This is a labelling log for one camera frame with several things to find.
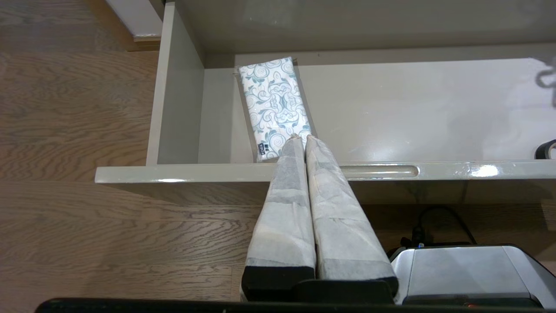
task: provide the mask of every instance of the black tape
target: black tape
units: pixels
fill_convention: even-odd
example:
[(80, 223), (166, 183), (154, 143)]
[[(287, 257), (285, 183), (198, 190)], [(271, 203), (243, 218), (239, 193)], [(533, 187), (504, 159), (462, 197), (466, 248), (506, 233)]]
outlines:
[(547, 143), (540, 145), (535, 151), (536, 160), (548, 160), (550, 159), (550, 150), (556, 146), (556, 139), (551, 140)]

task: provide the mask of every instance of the white cloth cover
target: white cloth cover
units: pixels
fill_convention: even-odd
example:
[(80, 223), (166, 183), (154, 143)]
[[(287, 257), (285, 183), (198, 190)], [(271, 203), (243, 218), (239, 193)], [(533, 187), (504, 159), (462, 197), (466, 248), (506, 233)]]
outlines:
[(315, 268), (315, 263), (304, 150), (301, 138), (294, 135), (276, 163), (245, 265)]
[(257, 162), (280, 156), (286, 139), (297, 134), (305, 146), (311, 126), (301, 99), (291, 57), (238, 67)]
[(317, 277), (395, 280), (386, 253), (332, 152), (312, 135), (307, 137), (306, 162), (317, 244)]

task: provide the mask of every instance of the white drawer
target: white drawer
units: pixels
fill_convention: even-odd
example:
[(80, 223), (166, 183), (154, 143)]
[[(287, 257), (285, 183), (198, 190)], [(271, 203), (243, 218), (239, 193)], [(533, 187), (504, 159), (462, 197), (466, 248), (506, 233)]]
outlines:
[(96, 182), (182, 204), (262, 203), (274, 166), (253, 163), (232, 74), (291, 55), (314, 130), (361, 202), (553, 199), (556, 162), (532, 158), (556, 138), (543, 85), (556, 6), (385, 3), (167, 1), (147, 164), (98, 168)]

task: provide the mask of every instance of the floral pattern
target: floral pattern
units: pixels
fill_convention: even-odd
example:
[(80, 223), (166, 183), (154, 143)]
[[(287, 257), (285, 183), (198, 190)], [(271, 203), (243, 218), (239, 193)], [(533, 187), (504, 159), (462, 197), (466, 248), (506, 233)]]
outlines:
[(247, 109), (259, 147), (257, 161), (280, 156), (294, 134), (303, 147), (311, 126), (303, 106), (291, 57), (239, 67)]

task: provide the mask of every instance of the hardwood flooring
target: hardwood flooring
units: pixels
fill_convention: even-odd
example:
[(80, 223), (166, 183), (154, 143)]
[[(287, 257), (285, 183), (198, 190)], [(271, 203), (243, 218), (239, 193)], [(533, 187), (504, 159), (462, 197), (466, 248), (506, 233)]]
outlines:
[[(125, 52), (81, 0), (0, 1), (0, 312), (53, 297), (231, 300), (258, 206), (176, 204), (92, 183), (144, 165), (157, 52)], [(367, 207), (386, 249), (419, 208)], [(458, 211), (480, 243), (556, 270), (556, 208)], [(438, 240), (466, 239), (449, 216)]]

